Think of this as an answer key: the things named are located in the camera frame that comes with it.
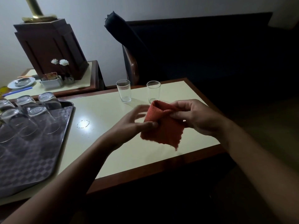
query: white flower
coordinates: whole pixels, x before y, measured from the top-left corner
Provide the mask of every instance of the white flower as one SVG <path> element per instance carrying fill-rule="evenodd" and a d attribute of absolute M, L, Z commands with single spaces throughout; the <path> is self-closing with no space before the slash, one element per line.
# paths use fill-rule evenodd
<path fill-rule="evenodd" d="M 63 66 L 69 65 L 69 62 L 67 60 L 60 60 L 59 63 Z"/>
<path fill-rule="evenodd" d="M 53 59 L 53 60 L 51 60 L 51 63 L 52 64 L 58 64 L 58 60 L 57 59 Z"/>

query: sofa armrest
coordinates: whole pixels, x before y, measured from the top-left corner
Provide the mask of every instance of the sofa armrest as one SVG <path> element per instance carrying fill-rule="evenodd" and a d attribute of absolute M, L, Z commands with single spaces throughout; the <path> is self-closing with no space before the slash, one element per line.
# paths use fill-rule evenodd
<path fill-rule="evenodd" d="M 122 47 L 123 47 L 123 57 L 125 59 L 127 77 L 130 80 L 132 86 L 138 85 L 139 71 L 138 71 L 137 61 L 125 46 Z"/>

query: white plate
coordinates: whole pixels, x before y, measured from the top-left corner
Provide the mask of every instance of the white plate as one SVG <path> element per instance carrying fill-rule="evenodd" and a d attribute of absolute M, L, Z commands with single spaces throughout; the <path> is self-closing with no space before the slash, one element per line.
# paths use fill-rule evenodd
<path fill-rule="evenodd" d="M 35 78 L 33 78 L 33 77 L 28 77 L 28 78 L 30 79 L 30 82 L 26 86 L 16 86 L 16 84 L 15 84 L 15 82 L 17 81 L 17 79 L 16 79 L 16 80 L 13 80 L 12 82 L 10 82 L 7 85 L 7 87 L 10 89 L 22 89 L 22 88 L 31 86 L 35 82 Z"/>

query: red cloth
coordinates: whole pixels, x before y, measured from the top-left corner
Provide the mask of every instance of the red cloth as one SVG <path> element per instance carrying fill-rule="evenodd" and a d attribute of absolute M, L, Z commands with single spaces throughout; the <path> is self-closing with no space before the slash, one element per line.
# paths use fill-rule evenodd
<path fill-rule="evenodd" d="M 183 120 L 173 119 L 169 116 L 174 111 L 181 110 L 162 101 L 153 101 L 144 121 L 158 122 L 159 126 L 154 130 L 141 132 L 140 137 L 144 140 L 171 145 L 177 150 L 185 127 Z"/>

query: person's left hand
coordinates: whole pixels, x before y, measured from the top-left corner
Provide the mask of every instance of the person's left hand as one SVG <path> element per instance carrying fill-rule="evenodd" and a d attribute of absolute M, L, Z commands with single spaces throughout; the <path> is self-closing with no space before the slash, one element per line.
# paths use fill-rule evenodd
<path fill-rule="evenodd" d="M 127 113 L 110 130 L 102 135 L 108 140 L 115 149 L 122 146 L 123 143 L 131 140 L 142 131 L 149 131 L 158 127 L 157 122 L 135 123 L 135 120 L 144 117 L 149 109 L 149 105 L 138 105 L 132 111 Z"/>

